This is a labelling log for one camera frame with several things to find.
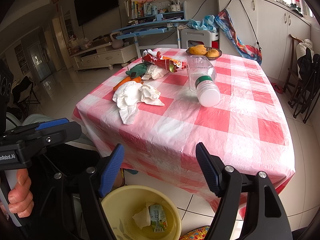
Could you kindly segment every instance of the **screw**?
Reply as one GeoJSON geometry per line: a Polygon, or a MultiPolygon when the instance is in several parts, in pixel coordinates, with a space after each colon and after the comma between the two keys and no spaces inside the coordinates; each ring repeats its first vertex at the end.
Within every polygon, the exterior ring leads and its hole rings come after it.
{"type": "Polygon", "coordinates": [[[87,168],[87,173],[94,173],[96,171],[95,167],[89,167],[87,168]]]}
{"type": "Polygon", "coordinates": [[[54,178],[55,178],[55,179],[61,179],[61,177],[62,177],[62,174],[61,174],[60,172],[58,172],[58,173],[56,173],[56,174],[54,175],[54,178]]]}
{"type": "Polygon", "coordinates": [[[233,171],[235,170],[235,169],[234,169],[232,166],[230,166],[230,165],[225,166],[224,169],[225,169],[227,172],[233,172],[233,171]]]}
{"type": "Polygon", "coordinates": [[[264,171],[260,171],[260,172],[259,172],[259,176],[260,176],[261,178],[266,178],[266,177],[267,177],[267,174],[266,174],[264,171]]]}

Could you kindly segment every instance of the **green bottle label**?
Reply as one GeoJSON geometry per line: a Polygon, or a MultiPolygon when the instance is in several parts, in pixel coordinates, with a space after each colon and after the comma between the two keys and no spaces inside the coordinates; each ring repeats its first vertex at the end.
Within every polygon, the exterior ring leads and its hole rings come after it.
{"type": "Polygon", "coordinates": [[[199,77],[196,80],[196,83],[195,83],[196,89],[197,89],[197,86],[199,85],[199,83],[202,82],[202,81],[205,81],[205,80],[211,80],[212,81],[212,78],[210,76],[201,76],[201,77],[199,77]]]}

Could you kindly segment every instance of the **red shoe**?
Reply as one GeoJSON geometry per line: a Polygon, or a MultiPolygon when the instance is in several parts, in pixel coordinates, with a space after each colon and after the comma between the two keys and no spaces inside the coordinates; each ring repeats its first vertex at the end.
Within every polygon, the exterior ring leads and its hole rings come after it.
{"type": "Polygon", "coordinates": [[[271,83],[271,85],[276,92],[278,92],[279,94],[283,93],[283,89],[279,87],[276,83],[271,83]]]}

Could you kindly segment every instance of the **white bottle cap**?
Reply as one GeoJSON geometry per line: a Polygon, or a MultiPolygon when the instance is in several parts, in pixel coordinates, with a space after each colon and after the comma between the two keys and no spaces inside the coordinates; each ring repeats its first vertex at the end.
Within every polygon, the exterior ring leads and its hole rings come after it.
{"type": "Polygon", "coordinates": [[[219,88],[213,82],[208,84],[200,83],[197,87],[197,97],[199,103],[204,107],[213,107],[219,103],[221,95],[219,88]]]}

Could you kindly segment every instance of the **blue gripper pad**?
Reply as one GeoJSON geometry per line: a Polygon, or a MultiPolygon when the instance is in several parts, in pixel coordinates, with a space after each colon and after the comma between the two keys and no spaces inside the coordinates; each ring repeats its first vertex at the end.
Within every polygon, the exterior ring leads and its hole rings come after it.
{"type": "Polygon", "coordinates": [[[203,143],[198,143],[196,145],[196,158],[210,191],[217,195],[221,191],[219,174],[218,171],[216,171],[216,169],[214,168],[210,159],[210,154],[204,147],[203,143]]]}
{"type": "Polygon", "coordinates": [[[68,122],[69,122],[69,120],[67,118],[61,118],[61,119],[52,120],[49,122],[43,122],[36,128],[36,130],[42,130],[45,128],[57,126],[57,125],[68,123],[68,122]]]}
{"type": "Polygon", "coordinates": [[[110,155],[110,160],[101,175],[101,184],[99,188],[100,197],[105,197],[112,189],[120,166],[124,159],[124,147],[118,144],[110,155]]]}

